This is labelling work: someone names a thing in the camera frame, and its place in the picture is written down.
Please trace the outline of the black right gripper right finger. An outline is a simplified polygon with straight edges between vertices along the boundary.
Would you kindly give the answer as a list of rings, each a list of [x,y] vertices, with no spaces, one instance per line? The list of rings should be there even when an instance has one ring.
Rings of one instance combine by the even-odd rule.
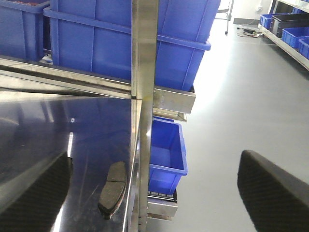
[[[307,232],[309,186],[255,151],[244,150],[237,186],[258,232]]]

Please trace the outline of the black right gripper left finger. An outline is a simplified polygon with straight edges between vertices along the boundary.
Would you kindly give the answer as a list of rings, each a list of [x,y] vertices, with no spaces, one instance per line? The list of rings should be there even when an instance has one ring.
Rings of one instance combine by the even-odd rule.
[[[72,159],[64,152],[1,184],[0,230],[49,232],[68,194],[72,173]]]

